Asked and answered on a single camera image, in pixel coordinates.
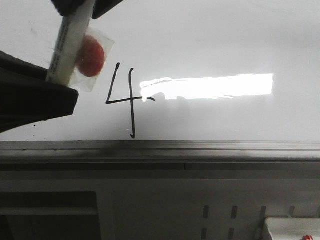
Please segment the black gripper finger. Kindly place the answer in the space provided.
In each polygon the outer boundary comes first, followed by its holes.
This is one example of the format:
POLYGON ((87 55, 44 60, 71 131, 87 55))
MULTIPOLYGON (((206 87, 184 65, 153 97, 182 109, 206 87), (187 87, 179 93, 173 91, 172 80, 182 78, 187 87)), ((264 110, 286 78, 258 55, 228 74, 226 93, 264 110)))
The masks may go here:
POLYGON ((46 82, 48 70, 0 53, 0 131, 73 114, 78 91, 46 82))
MULTIPOLYGON (((95 0, 92 19, 98 19, 124 0, 95 0)), ((68 17, 81 7, 86 0, 51 0, 62 17, 68 17)))

